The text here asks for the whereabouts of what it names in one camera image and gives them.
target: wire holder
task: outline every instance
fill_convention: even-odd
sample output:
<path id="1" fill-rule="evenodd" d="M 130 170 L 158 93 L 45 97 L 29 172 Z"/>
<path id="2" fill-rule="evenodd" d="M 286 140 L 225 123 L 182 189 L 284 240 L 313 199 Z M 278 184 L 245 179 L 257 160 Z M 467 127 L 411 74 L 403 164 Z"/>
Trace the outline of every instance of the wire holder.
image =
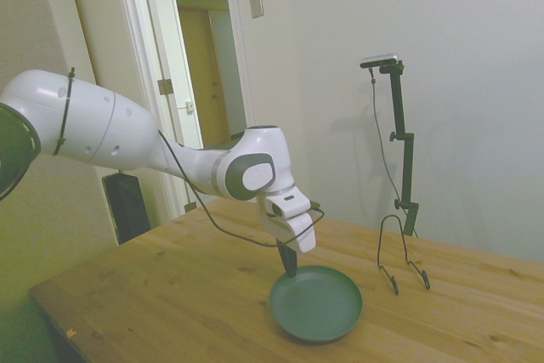
<path id="1" fill-rule="evenodd" d="M 380 240 L 379 240 L 378 245 L 377 245 L 377 266 L 378 266 L 378 268 L 383 269 L 383 272 L 385 272 L 385 275 L 387 275 L 389 280 L 391 281 L 391 285 L 393 285 L 394 294 L 399 295 L 399 287 L 397 286 L 397 281 L 394 279 L 394 276 L 390 275 L 388 273 L 388 271 L 385 269 L 385 267 L 382 264 L 380 264 L 380 252 L 382 251 L 383 226 L 385 225 L 385 220 L 387 220 L 389 217 L 395 217 L 397 219 L 397 221 L 399 221 L 400 236 L 402 237 L 402 244 L 403 244 L 404 249 L 405 249 L 405 261 L 406 261 L 406 263 L 408 265 L 411 265 L 412 267 L 414 267 L 416 269 L 417 273 L 423 278 L 423 282 L 425 283 L 425 288 L 431 289 L 431 284 L 428 281 L 427 273 L 425 272 L 425 270 L 419 270 L 419 268 L 417 268 L 417 266 L 412 261 L 410 261 L 408 259 L 408 250 L 406 249 L 405 235 L 402 232 L 402 223 L 400 222 L 400 218 L 397 217 L 394 214 L 390 214 L 390 215 L 388 215 L 387 217 L 385 217 L 382 220 L 382 226 L 380 227 Z"/>

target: wall plate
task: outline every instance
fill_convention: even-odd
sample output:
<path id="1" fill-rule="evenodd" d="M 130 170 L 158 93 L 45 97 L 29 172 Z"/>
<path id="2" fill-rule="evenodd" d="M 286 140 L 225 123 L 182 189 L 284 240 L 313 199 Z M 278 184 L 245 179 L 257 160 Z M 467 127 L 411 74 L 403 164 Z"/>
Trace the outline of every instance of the wall plate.
<path id="1" fill-rule="evenodd" d="M 252 17 L 254 19 L 264 15 L 263 0 L 249 0 L 249 5 L 252 8 Z"/>

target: black speaker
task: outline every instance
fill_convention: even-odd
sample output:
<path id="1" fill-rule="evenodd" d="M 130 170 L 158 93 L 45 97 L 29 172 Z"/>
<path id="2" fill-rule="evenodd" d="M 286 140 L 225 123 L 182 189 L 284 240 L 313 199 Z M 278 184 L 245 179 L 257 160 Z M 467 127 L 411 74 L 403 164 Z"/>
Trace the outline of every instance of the black speaker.
<path id="1" fill-rule="evenodd" d="M 103 177 L 102 182 L 116 221 L 119 244 L 151 230 L 138 178 L 116 173 Z"/>

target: wood grain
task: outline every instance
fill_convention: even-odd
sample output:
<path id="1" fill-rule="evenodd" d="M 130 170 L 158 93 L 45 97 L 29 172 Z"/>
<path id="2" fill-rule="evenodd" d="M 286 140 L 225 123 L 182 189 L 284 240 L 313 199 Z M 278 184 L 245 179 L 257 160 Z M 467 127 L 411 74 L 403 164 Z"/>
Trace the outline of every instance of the wood grain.
<path id="1" fill-rule="evenodd" d="M 254 205 L 217 199 L 228 230 L 272 242 Z M 365 303 L 334 343 L 290 337 L 269 310 L 283 274 L 275 249 L 216 231 L 197 209 L 31 289 L 69 342 L 92 362 L 531 362 L 544 361 L 544 265 L 324 219 L 299 264 L 349 275 Z"/>

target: plate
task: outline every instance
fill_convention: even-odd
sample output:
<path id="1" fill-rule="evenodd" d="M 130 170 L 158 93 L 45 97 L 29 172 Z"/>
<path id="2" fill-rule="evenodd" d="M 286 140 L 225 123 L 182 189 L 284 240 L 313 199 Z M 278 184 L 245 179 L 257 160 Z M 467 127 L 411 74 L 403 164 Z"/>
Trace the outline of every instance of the plate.
<path id="1" fill-rule="evenodd" d="M 363 297 L 347 275 L 322 265 L 282 275 L 270 291 L 278 324 L 308 342 L 331 342 L 351 331 L 363 313 Z"/>

